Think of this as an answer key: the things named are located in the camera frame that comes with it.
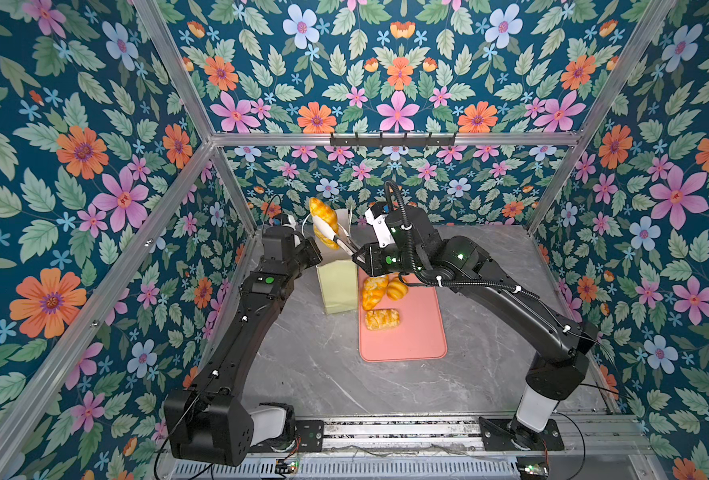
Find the steel tongs with white tips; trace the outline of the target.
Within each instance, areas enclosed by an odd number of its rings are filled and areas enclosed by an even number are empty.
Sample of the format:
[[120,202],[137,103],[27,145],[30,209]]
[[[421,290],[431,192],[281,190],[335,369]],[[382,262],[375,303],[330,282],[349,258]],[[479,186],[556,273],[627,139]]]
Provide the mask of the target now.
[[324,221],[322,217],[313,215],[312,225],[314,225],[314,232],[320,237],[340,248],[344,253],[353,256],[358,251],[358,246],[355,242],[350,239],[348,232],[344,228],[339,227],[338,231],[334,230],[328,222]]

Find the golden croissant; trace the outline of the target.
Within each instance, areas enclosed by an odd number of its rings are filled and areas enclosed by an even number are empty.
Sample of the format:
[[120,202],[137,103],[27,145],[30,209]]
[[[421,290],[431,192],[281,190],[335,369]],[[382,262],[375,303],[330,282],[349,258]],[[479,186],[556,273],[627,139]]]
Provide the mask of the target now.
[[338,236],[338,215],[336,215],[336,211],[318,198],[312,198],[308,202],[308,207],[310,207],[316,238],[326,247],[338,250],[340,246],[334,241],[334,238]]

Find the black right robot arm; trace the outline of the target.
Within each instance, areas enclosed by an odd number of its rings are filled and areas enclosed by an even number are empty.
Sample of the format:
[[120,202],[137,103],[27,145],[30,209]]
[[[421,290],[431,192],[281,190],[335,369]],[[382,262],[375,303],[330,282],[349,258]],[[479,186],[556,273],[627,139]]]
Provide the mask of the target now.
[[586,379],[597,328],[542,302],[474,240],[442,238],[420,208],[378,202],[366,222],[376,239],[354,250],[352,259],[368,276],[409,274],[416,278],[414,288],[451,290],[486,307],[529,342],[536,355],[509,429],[531,437],[543,432],[557,406]]

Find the white and green paper bag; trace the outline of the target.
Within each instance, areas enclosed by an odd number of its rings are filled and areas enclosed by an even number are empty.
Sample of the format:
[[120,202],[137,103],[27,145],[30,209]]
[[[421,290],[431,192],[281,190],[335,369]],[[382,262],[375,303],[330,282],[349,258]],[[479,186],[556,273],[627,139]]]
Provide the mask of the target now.
[[332,315],[357,311],[360,303],[357,266],[352,263],[346,250],[328,247],[328,239],[318,236],[315,227],[312,215],[309,215],[304,234],[312,236],[322,253],[322,262],[316,266],[316,276],[320,284],[324,312]]

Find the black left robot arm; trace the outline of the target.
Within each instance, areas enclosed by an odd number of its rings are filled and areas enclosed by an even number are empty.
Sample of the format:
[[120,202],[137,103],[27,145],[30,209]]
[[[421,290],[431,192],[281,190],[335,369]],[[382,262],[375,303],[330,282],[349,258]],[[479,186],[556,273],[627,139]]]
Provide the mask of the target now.
[[322,261],[316,242],[290,226],[262,236],[258,267],[240,286],[238,307],[224,338],[195,380],[164,402],[168,446],[180,460],[239,466],[258,444],[288,448],[296,440],[296,414],[270,402],[248,410],[242,394],[256,354],[280,317],[294,282]]

